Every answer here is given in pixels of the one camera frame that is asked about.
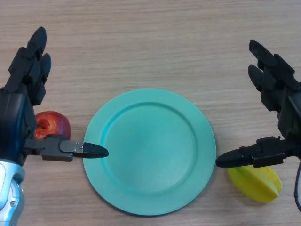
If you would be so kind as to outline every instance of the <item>teal plate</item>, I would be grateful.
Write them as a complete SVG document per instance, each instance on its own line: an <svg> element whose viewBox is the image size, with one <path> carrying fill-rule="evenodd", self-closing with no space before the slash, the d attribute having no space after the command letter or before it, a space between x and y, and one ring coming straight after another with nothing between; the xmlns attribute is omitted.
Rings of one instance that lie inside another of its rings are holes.
<svg viewBox="0 0 301 226"><path fill-rule="evenodd" d="M128 213L155 216L195 199L212 174L212 129L189 100L162 89L137 89L105 104L93 117L85 142L109 157L84 159L94 189Z"/></svg>

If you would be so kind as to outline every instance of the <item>apple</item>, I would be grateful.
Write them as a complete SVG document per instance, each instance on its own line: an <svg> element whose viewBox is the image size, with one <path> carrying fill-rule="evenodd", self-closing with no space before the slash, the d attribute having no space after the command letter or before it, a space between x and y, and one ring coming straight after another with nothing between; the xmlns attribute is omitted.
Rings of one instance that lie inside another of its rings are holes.
<svg viewBox="0 0 301 226"><path fill-rule="evenodd" d="M44 139L47 135L63 135L70 139L71 126L67 117L59 112L47 111L36 114L37 127L34 132L36 139Z"/></svg>

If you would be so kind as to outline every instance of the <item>black cable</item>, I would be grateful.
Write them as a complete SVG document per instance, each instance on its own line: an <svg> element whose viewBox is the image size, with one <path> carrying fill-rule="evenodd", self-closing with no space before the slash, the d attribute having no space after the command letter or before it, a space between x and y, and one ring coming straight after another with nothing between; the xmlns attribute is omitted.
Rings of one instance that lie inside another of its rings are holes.
<svg viewBox="0 0 301 226"><path fill-rule="evenodd" d="M298 188L299 188L300 171L301 171L301 161L300 161L298 171L297 171L297 176L296 176L296 181L295 181L295 191L293 192L293 196L295 197L296 205L297 205L299 211L301 212L301 205L300 205L299 199L298 199L299 198Z"/></svg>

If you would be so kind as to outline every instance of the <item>table surface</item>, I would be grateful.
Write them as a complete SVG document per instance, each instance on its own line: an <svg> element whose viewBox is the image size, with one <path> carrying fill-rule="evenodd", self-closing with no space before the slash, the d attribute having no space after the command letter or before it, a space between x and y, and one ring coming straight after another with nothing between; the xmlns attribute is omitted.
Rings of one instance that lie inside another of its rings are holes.
<svg viewBox="0 0 301 226"><path fill-rule="evenodd" d="M52 69L47 95L35 112L66 115L72 139L82 140L94 113L114 96L136 88L172 90L209 119L217 154L278 136L277 118L260 102L247 75L255 39L301 67L299 0L2 0L0 85L20 46L44 26ZM244 197L224 169L215 169L201 195L161 217L121 213L97 197L82 160L29 157L21 226L299 226L293 199L297 159L275 166L283 191L269 204Z"/></svg>

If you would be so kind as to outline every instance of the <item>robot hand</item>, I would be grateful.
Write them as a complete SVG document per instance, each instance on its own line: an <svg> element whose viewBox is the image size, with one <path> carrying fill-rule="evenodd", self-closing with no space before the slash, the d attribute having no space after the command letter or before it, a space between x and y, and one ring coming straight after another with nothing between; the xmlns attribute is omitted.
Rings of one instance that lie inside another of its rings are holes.
<svg viewBox="0 0 301 226"><path fill-rule="evenodd" d="M227 152L216 160L218 167L253 165L263 167L283 163L283 159L301 158L301 85L294 78L294 69L278 54L272 55L261 44L250 41L249 50L257 58L257 67L250 65L248 73L256 89L261 92L261 102L269 111L278 112L278 128L285 138L266 137L249 147ZM295 183L295 200L298 201L298 182L301 163Z"/></svg>
<svg viewBox="0 0 301 226"><path fill-rule="evenodd" d="M27 47L21 47L9 67L10 78L0 89L0 226L16 226L24 206L21 183L27 155L44 160L72 161L73 157L102 158L108 151L99 145L66 140L61 136L34 139L33 106L40 105L51 58L44 54L46 31L40 27Z"/></svg>

